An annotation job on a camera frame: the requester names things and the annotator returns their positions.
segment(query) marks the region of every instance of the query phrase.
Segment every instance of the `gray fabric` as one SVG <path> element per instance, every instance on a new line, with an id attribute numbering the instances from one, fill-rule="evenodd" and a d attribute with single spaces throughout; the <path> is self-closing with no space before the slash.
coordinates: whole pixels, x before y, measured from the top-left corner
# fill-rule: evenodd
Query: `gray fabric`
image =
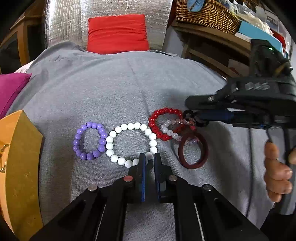
<path id="1" fill-rule="evenodd" d="M 76 129 L 86 121 L 101 122 L 110 132 L 123 123 L 147 123 L 151 112 L 165 106 L 185 110 L 184 101 L 193 94 L 212 94 L 223 87 L 223 78 L 188 59 L 160 52 L 127 52 L 99 55 L 84 52 L 71 42 L 46 49 L 31 65 L 32 77 L 18 95 L 9 113 L 24 109 L 44 136 L 39 175 L 40 208 L 44 224 L 76 198 L 90 183 L 110 185 L 127 174 L 124 166 L 104 154 L 82 161 L 72 150 Z M 163 123 L 175 118 L 166 114 Z M 200 132 L 208 141 L 208 161 L 189 170 L 177 160 L 178 144 L 158 141 L 164 164 L 190 184 L 212 184 L 243 214 L 250 184 L 248 130 L 213 122 Z M 272 207 L 263 181 L 264 131 L 253 130 L 255 160 L 254 197 L 250 220 L 260 227 Z M 98 134 L 88 130 L 83 147 L 97 148 Z M 120 133 L 114 141 L 119 156 L 134 159 L 149 150 L 148 138 L 138 130 Z M 188 161 L 198 150 L 186 147 Z M 157 204 L 153 169 L 147 175 L 147 201 L 129 205 L 124 240 L 174 240 L 172 205 Z"/>

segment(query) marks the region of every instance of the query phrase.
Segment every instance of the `red cushion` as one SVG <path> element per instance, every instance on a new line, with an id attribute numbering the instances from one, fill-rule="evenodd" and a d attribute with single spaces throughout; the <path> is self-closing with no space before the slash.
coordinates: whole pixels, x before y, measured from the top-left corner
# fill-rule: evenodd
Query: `red cushion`
<path id="1" fill-rule="evenodd" d="M 149 50 L 145 15 L 129 14 L 89 19 L 87 51 L 113 54 Z"/>
<path id="2" fill-rule="evenodd" d="M 25 73 L 0 74 L 0 119 L 5 116 L 17 95 L 29 82 L 31 75 Z"/>

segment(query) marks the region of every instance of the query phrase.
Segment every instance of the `purple cushion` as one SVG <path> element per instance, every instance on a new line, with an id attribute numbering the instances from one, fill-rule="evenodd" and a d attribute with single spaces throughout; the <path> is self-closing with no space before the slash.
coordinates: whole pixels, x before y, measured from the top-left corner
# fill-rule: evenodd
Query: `purple cushion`
<path id="1" fill-rule="evenodd" d="M 25 73 L 0 74 L 0 119 L 5 116 L 17 95 L 29 82 L 31 75 Z"/>

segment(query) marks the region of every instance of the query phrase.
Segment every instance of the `purple beaded bracelet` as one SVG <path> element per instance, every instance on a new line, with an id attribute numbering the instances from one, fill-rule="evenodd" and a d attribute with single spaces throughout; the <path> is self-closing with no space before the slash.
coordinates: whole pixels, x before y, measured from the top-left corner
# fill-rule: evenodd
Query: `purple beaded bracelet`
<path id="1" fill-rule="evenodd" d="M 100 134 L 99 139 L 99 147 L 97 150 L 94 150 L 93 152 L 85 153 L 82 152 L 80 149 L 80 140 L 81 135 L 84 131 L 86 131 L 88 128 L 97 129 L 98 133 Z M 106 130 L 103 128 L 103 125 L 96 122 L 88 121 L 85 125 L 81 125 L 81 128 L 77 129 L 77 134 L 75 135 L 75 140 L 73 141 L 73 151 L 76 152 L 76 156 L 80 157 L 81 160 L 93 160 L 94 158 L 97 158 L 101 156 L 101 154 L 106 150 L 106 138 L 108 137 L 108 134 L 106 133 Z"/>

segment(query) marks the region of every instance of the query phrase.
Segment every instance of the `finger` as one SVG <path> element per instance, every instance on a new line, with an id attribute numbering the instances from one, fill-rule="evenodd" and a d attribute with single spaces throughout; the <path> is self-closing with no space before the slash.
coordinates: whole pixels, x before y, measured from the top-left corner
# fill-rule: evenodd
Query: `finger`
<path id="1" fill-rule="evenodd" d="M 264 175 L 266 189 L 280 194 L 288 194 L 292 191 L 292 183 L 288 180 L 274 180 L 267 173 Z"/>
<path id="2" fill-rule="evenodd" d="M 290 153 L 288 161 L 291 164 L 296 164 L 296 148 Z"/>
<path id="3" fill-rule="evenodd" d="M 288 180 L 292 177 L 292 170 L 278 160 L 265 158 L 264 165 L 267 174 L 274 180 Z"/>
<path id="4" fill-rule="evenodd" d="M 267 190 L 267 194 L 271 201 L 279 202 L 281 200 L 281 194 L 274 193 L 273 191 Z"/>
<path id="5" fill-rule="evenodd" d="M 272 142 L 267 142 L 264 147 L 264 155 L 269 159 L 277 159 L 279 157 L 279 150 Z"/>

